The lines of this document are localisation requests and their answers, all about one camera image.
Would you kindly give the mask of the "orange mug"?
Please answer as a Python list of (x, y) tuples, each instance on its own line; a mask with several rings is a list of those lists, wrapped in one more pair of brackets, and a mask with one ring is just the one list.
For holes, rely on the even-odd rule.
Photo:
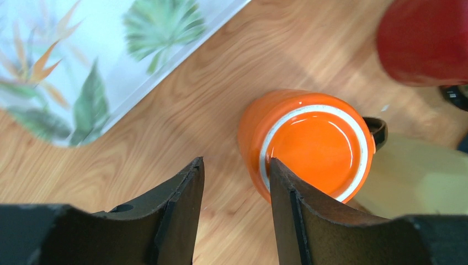
[(273, 158), (335, 200), (350, 201), (387, 138), (384, 120), (362, 116), (334, 96), (293, 89), (271, 91), (254, 100), (237, 131), (252, 183), (268, 202)]

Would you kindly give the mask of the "light green faceted mug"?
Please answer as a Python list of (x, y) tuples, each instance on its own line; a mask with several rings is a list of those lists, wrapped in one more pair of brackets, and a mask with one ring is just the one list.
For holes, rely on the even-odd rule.
[(354, 197), (371, 213), (467, 214), (467, 154), (429, 142), (389, 134), (373, 157)]

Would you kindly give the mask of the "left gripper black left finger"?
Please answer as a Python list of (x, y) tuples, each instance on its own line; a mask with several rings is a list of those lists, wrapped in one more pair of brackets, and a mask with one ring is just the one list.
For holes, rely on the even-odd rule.
[(192, 264), (204, 161), (111, 211), (2, 204), (2, 264)]

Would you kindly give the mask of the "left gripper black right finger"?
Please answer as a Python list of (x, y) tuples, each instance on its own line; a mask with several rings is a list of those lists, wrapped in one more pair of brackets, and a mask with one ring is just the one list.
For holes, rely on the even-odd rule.
[(279, 159), (270, 196), (280, 264), (466, 264), (467, 216), (385, 219), (307, 184)]

